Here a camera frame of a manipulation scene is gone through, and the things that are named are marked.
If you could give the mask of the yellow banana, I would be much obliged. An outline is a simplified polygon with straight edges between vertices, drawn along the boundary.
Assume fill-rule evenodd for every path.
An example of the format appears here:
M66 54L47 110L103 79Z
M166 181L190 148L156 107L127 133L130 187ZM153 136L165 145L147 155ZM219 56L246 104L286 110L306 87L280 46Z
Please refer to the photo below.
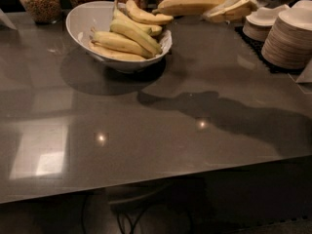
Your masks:
M173 17L201 15L217 5L222 4L224 1L225 0L163 0L152 13Z
M95 44L92 41L90 41L88 43L88 45L92 51L94 51L97 54L100 54L102 56L105 56L107 58L126 60L126 61L142 61L142 60L144 60L144 58L139 56L139 55L111 50L111 49L105 48L99 44Z
M126 11L132 20L145 24L165 25L172 22L174 19L172 16L163 14L153 15L152 13L146 12L137 5L135 0L128 0L126 2Z
M93 33L93 36L90 41L95 44L99 44L102 47L115 51L136 54L143 57L144 60L153 58L153 55L137 42L121 34L96 30L94 27L91 28L91 32Z

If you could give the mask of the yellow-green banana behind centre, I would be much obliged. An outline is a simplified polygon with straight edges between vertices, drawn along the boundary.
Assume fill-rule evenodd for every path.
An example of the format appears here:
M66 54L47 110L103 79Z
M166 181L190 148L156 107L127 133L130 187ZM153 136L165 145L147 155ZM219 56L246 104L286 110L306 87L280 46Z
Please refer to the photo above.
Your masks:
M130 23L134 24L135 26L137 26L142 31L144 31L145 33L149 34L152 37L159 36L162 33L162 31L163 31L163 28L161 26L159 26L159 25L144 24L144 23L136 22L136 21L130 19L128 16L126 16L118 8L118 1L117 0L114 1L113 18L115 20L124 20L124 21L130 22Z

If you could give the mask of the yellow-green banana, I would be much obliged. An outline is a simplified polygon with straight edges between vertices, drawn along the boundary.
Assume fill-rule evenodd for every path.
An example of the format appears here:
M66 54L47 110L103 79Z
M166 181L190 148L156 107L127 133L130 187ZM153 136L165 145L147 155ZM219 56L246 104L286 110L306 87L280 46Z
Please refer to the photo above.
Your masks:
M110 30L134 40L140 44L141 47L149 51L153 56L160 55L162 53L161 45L149 34L145 33L142 29L131 22L122 19L114 19L110 23Z
M136 22L136 21L130 19L128 16L126 16L118 8L118 1L117 0L114 1L113 18L115 20L124 20L124 21L130 22L130 23L134 24L135 26L137 26L142 31L144 31L145 33L149 34L152 37L159 36L162 33L162 31L163 31L163 28L161 26L159 26L159 25L144 24L144 23Z

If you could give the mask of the yellow banana bottom front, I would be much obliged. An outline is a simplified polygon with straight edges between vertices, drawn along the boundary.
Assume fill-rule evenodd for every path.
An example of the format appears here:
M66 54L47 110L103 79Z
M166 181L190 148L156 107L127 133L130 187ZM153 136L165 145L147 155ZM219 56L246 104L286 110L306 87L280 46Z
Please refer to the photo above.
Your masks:
M111 49L105 48L99 44L95 44L92 41L90 41L88 43L88 45L92 51L94 51L97 54L100 54L102 56L105 56L107 58L126 60L126 61L142 61L142 60L144 60L144 58L139 56L139 55L111 50Z

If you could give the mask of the white ceramic bowl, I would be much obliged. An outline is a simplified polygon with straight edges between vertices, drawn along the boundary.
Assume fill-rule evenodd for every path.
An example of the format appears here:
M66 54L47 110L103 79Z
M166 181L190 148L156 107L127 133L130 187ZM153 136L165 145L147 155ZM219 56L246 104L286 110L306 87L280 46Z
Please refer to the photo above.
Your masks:
M162 60L170 51L173 44L172 33L165 29L160 34L160 45L163 50L161 55L147 60L123 60L111 58L101 54L91 43L94 26L98 29L107 30L113 17L113 3L108 1L96 1L82 4L72 9L66 18L66 29L71 38L92 58L102 62L105 66L123 73L140 72L148 66Z

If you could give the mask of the stack of small paper bowls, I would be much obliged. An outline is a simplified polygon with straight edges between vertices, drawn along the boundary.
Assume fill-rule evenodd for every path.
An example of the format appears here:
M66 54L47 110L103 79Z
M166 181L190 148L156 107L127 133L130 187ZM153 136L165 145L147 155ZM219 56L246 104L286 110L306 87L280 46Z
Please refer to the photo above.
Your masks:
M281 5L273 9L262 7L252 12L246 16L243 33L253 40L264 42L278 15L289 8L288 5Z

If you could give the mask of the black rubber mat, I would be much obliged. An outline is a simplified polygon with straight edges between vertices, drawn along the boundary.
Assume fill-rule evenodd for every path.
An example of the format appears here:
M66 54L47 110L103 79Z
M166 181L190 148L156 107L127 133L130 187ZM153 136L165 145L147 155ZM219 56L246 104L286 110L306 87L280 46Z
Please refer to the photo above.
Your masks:
M244 42L253 50L253 52L257 55L257 57L268 67L269 71L271 73L290 73L290 74L300 74L303 69L286 69L280 66L277 66L275 64L270 63L269 61L267 61L262 53L262 47L264 45L263 42L254 40L252 38L250 38L249 36L247 36L244 32L243 32L243 27L242 26L236 26L235 27L235 32L238 33L240 35L240 37L244 40Z

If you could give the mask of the stack of large paper plates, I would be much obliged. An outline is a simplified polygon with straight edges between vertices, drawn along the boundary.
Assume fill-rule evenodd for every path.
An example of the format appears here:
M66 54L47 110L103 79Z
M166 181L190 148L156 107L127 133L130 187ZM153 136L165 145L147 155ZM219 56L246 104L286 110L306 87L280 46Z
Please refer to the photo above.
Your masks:
M312 1L301 0L278 14L261 50L265 60L303 69L312 58Z

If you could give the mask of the white card right edge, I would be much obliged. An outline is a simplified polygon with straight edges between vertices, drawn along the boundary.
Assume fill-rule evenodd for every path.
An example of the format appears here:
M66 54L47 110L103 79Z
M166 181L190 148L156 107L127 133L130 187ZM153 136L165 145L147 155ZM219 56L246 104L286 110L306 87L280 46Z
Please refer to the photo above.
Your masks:
M312 83L312 59L309 60L304 70L296 79L297 84Z

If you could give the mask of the white card edge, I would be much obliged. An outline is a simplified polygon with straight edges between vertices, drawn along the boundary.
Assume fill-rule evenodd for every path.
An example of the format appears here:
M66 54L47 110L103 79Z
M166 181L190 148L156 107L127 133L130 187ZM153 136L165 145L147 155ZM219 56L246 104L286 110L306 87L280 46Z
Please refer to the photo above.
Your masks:
M304 70L296 79L297 84L312 83L312 59L309 60Z
M8 18L8 16L0 9L0 21L6 25L7 27L16 30L17 28L15 25L11 22L11 20Z

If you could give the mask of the glass cereal jar far left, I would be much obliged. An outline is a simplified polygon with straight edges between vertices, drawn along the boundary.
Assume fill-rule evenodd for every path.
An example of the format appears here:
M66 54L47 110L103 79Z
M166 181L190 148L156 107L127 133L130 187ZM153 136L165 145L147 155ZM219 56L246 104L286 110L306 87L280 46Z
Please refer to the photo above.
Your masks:
M36 23L55 23L61 19L62 10L60 0L19 1Z

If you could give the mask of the white card left edge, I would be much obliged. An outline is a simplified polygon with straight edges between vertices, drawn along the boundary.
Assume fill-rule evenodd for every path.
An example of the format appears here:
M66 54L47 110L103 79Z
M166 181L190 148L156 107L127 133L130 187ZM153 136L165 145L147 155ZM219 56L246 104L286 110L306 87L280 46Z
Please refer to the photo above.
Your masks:
M0 21L6 25L7 27L16 30L17 28L15 25L11 22L11 20L8 18L8 16L0 9Z

